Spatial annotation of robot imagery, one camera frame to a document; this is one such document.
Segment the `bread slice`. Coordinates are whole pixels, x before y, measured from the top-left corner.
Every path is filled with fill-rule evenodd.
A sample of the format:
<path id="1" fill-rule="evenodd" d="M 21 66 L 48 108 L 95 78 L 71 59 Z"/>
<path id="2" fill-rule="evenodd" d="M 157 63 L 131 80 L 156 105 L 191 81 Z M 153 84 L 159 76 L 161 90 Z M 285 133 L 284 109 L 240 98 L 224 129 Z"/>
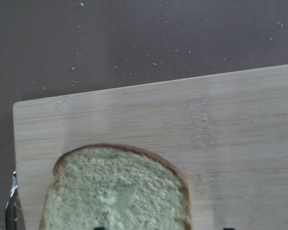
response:
<path id="1" fill-rule="evenodd" d="M 41 230 L 190 230 L 184 175 L 150 151 L 93 144 L 61 155 L 53 167 Z"/>

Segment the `wooden cutting board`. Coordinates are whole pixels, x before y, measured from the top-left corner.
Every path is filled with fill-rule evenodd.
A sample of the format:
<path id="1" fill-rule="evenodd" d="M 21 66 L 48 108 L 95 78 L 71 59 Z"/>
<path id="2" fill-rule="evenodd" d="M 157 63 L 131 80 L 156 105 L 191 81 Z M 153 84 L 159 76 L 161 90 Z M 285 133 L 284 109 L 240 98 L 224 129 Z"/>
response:
<path id="1" fill-rule="evenodd" d="M 17 102 L 13 123 L 28 230 L 59 156 L 94 143 L 175 165 L 195 230 L 288 230 L 288 65 Z"/>

